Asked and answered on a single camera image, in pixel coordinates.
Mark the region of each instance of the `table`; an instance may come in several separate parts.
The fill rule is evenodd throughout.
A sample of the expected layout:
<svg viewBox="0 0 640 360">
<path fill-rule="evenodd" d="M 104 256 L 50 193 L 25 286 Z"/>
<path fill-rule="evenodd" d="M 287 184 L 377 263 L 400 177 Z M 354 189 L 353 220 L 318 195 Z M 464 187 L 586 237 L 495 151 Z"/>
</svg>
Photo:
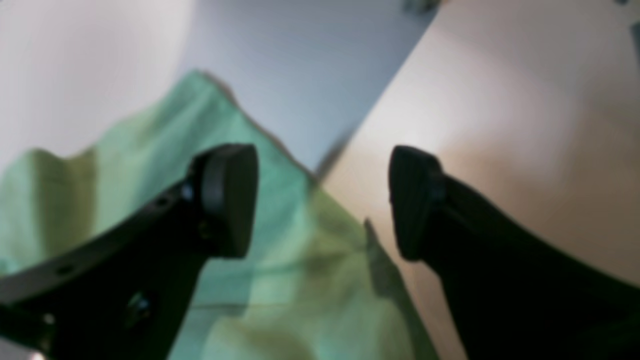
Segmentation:
<svg viewBox="0 0 640 360">
<path fill-rule="evenodd" d="M 323 186 L 370 218 L 443 359 L 464 359 L 437 276 L 395 248 L 393 146 L 436 154 L 538 236 L 640 286 L 640 4 L 451 0 Z"/>
</svg>

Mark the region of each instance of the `light green towel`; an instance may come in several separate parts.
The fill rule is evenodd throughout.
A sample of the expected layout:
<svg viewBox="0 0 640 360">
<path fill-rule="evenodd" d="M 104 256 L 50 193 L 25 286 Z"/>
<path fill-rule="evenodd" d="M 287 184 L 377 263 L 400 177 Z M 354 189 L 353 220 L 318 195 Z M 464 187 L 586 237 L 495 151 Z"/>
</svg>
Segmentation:
<svg viewBox="0 0 640 360">
<path fill-rule="evenodd" d="M 182 178 L 194 154 L 226 142 L 258 148 L 252 246 L 242 261 L 205 266 L 170 359 L 436 359 L 372 232 L 199 72 L 82 154 L 31 151 L 6 171 L 0 276 L 116 225 Z"/>
</svg>

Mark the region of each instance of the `white wall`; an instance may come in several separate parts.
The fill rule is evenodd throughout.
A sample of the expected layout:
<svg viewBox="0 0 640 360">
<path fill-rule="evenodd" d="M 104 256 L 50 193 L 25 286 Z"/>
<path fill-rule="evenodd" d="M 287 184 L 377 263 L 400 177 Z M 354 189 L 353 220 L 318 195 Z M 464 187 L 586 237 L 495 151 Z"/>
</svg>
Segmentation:
<svg viewBox="0 0 640 360">
<path fill-rule="evenodd" d="M 44 147 L 69 155 L 175 81 L 192 0 L 2 0 L 0 172 Z"/>
</svg>

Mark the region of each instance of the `screw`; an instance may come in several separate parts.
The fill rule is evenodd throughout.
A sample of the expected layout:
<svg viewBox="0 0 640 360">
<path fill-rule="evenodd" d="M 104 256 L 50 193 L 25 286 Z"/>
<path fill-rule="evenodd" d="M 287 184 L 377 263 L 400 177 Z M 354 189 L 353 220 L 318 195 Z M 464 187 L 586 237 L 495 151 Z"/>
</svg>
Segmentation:
<svg viewBox="0 0 640 360">
<path fill-rule="evenodd" d="M 142 292 L 137 292 L 127 305 L 124 323 L 125 328 L 132 329 L 141 322 L 148 320 L 151 317 L 151 310 L 152 304 L 149 297 Z"/>
</svg>

